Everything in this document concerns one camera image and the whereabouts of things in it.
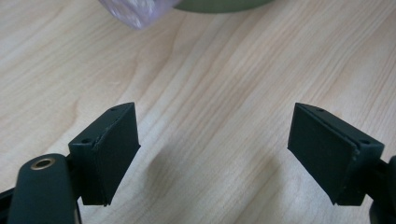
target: green bowl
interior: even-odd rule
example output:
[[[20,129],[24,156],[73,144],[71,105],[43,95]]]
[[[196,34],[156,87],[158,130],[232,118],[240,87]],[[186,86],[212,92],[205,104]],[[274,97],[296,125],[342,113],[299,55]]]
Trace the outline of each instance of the green bowl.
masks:
[[[236,12],[259,7],[272,1],[273,0],[183,0],[176,8],[185,11],[204,13]]]

